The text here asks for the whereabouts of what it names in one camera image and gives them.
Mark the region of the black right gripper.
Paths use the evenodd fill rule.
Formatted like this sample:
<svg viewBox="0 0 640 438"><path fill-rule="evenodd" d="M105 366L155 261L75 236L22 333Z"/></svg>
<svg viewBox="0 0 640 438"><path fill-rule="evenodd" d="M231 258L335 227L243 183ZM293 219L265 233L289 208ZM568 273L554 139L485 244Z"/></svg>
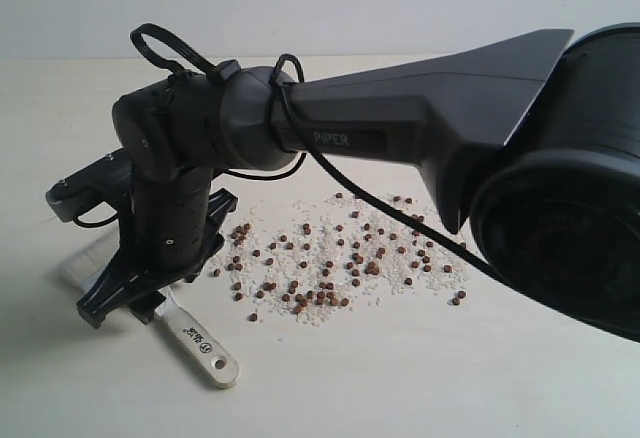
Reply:
<svg viewBox="0 0 640 438"><path fill-rule="evenodd" d="M132 170L129 206L118 210L119 248L76 303L82 319L99 328L127 307L147 324L166 301L162 288L197 278L222 248L221 225L237 205L224 189L210 192L218 175L211 167L186 168L160 183Z"/></svg>

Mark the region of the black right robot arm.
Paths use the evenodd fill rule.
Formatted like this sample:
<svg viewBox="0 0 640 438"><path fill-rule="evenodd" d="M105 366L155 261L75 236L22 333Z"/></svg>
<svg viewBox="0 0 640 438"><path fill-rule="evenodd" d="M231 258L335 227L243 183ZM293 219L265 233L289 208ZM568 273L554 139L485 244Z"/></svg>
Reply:
<svg viewBox="0 0 640 438"><path fill-rule="evenodd" d="M211 63L151 23L130 39L168 76L112 109L130 194L120 249L77 304L91 326L202 265L217 175L278 179L311 156L499 283L638 339L637 24L312 82Z"/></svg>

